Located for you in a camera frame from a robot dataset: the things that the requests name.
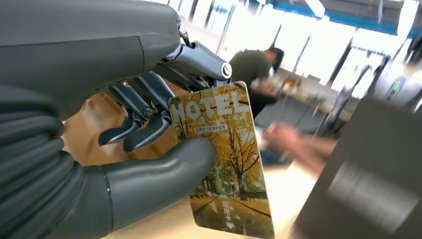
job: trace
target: arrow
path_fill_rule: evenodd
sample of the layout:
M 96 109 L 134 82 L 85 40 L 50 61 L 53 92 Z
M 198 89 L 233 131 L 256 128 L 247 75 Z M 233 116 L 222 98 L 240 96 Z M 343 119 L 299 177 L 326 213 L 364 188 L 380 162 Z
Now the arrow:
M 233 224 L 233 223 L 226 222 L 225 224 L 226 224 L 226 225 L 228 226 L 228 228 L 230 228 L 230 229 L 232 229 L 232 228 L 234 227 L 234 224 Z

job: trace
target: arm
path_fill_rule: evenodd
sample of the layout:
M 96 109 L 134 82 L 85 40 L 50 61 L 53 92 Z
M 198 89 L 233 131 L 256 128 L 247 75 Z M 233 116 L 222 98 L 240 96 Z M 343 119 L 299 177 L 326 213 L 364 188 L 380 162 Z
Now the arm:
M 302 137 L 303 143 L 311 148 L 313 151 L 317 152 L 321 156 L 328 158 L 331 156 L 335 146 L 337 145 L 336 139 L 330 138 L 315 138 L 312 136 L 305 135 Z
M 324 169 L 327 159 L 337 144 L 337 140 L 328 138 L 312 138 L 305 135 L 290 147 L 289 152 L 300 164 L 319 175 Z

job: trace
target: robotic hand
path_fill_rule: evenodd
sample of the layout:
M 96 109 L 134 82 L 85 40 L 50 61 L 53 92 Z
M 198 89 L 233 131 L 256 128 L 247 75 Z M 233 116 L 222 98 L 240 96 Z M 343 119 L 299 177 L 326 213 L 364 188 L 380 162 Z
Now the robotic hand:
M 157 140 L 171 124 L 168 100 L 174 94 L 161 76 L 188 91 L 226 84 L 231 66 L 198 42 L 191 42 L 179 25 L 184 44 L 163 58 L 153 72 L 112 85 L 106 91 L 126 114 L 121 127 L 99 136 L 99 145 L 123 141 L 123 150 L 134 151 Z M 139 128 L 149 120 L 148 125 Z
M 0 238 L 102 238 L 199 185 L 215 159 L 204 138 L 159 160 L 89 167 L 64 152 L 60 138 L 61 121 L 102 89 L 114 93 L 136 128 L 131 122 L 148 118 L 154 127 L 170 123 L 172 93 L 159 75 L 190 90 L 224 84 L 230 68 L 185 35 L 181 45 L 179 27 L 175 11 L 150 2 L 2 1 Z M 134 138 L 130 148 L 148 142 Z

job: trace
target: card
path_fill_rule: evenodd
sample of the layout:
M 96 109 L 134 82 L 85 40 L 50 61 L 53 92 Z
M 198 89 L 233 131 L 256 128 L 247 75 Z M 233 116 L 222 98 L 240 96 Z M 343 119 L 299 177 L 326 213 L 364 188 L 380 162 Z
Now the card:
M 274 238 L 261 156 L 244 82 L 169 100 L 176 141 L 202 136 L 216 160 L 191 195 L 198 226 L 255 238 Z

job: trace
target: window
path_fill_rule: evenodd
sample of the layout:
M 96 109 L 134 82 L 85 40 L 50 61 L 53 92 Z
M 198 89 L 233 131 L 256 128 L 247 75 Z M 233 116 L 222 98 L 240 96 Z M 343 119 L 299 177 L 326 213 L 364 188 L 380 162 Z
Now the window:
M 293 71 L 316 22 L 316 18 L 313 17 L 290 12 L 283 14 L 281 30 L 275 42 L 275 46 L 284 51 L 282 68 Z
M 355 31 L 355 27 L 330 22 L 328 19 L 318 21 L 298 63 L 297 73 L 305 77 L 312 75 L 325 85 Z
M 254 15 L 242 5 L 237 5 L 220 56 L 229 61 L 237 52 L 245 49 L 264 50 L 271 46 L 278 27 L 281 12 L 271 5 L 262 9 L 261 15 Z
M 208 12 L 210 11 L 212 0 L 201 0 L 198 1 L 198 4 L 195 8 L 194 18 L 192 19 L 192 23 L 199 26 L 204 27 L 205 20 L 207 19 Z
M 394 35 L 358 29 L 353 37 L 352 49 L 331 87 L 340 91 L 345 84 L 353 84 L 363 67 L 369 64 L 371 70 L 363 76 L 352 94 L 353 97 L 362 98 L 374 79 L 375 69 L 381 64 L 385 56 L 394 57 L 402 44 L 401 41 L 399 37 Z M 409 45 L 408 42 L 410 42 L 409 39 L 397 55 L 396 60 L 404 58 Z
M 191 14 L 192 5 L 194 0 L 181 0 L 182 4 L 180 5 L 179 15 L 188 19 L 189 14 Z
M 165 5 L 167 5 L 167 2 L 168 2 L 167 0 L 146 0 L 146 1 L 161 3 L 161 4 L 165 4 Z
M 172 7 L 174 10 L 179 10 L 179 4 L 181 0 L 170 0 L 169 6 Z

